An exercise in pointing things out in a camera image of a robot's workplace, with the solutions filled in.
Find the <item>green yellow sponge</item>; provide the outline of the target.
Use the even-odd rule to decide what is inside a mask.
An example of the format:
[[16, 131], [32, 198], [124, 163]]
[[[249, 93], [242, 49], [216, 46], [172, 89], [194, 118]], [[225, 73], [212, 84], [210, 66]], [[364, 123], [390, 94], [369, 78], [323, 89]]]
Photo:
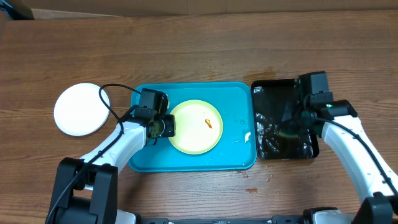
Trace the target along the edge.
[[298, 139], [299, 135], [293, 131], [288, 131], [286, 129], [279, 129], [278, 130], [278, 136], [281, 138], [286, 138], [286, 139]]

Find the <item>yellow green plate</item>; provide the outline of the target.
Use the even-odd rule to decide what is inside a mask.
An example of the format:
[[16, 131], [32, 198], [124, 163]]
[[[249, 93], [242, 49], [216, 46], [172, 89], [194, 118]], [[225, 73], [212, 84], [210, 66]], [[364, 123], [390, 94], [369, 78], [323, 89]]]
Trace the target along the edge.
[[202, 100], [178, 104], [171, 114], [175, 117], [175, 136], [171, 144], [180, 152], [198, 155], [212, 150], [223, 133], [223, 120], [218, 110]]

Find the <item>white plate with red stain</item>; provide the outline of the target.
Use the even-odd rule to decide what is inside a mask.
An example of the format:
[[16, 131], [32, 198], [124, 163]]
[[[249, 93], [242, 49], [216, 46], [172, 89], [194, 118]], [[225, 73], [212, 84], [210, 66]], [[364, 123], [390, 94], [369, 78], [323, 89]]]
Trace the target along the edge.
[[92, 83], [67, 88], [57, 99], [53, 117], [57, 127], [71, 136], [86, 136], [97, 131], [109, 116], [110, 100], [105, 91]]

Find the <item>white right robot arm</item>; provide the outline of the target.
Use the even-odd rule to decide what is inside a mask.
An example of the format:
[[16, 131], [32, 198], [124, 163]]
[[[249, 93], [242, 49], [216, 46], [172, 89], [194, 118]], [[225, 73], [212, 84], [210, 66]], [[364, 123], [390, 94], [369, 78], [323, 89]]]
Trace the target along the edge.
[[301, 75], [297, 102], [284, 110], [279, 136], [298, 138], [309, 131], [331, 147], [349, 175], [361, 203], [355, 215], [334, 207], [306, 209], [303, 223], [393, 223], [397, 215], [397, 174], [367, 137], [356, 110], [335, 101], [325, 72]]

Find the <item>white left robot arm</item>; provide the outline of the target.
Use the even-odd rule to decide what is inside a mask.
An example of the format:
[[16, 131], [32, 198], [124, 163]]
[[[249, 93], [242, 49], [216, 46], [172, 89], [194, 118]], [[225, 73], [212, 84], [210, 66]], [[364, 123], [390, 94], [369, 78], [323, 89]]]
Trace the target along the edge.
[[166, 93], [144, 88], [117, 119], [111, 135], [79, 159], [58, 165], [46, 223], [139, 223], [139, 216], [118, 209], [118, 175], [150, 140], [172, 137], [175, 118], [167, 114]]

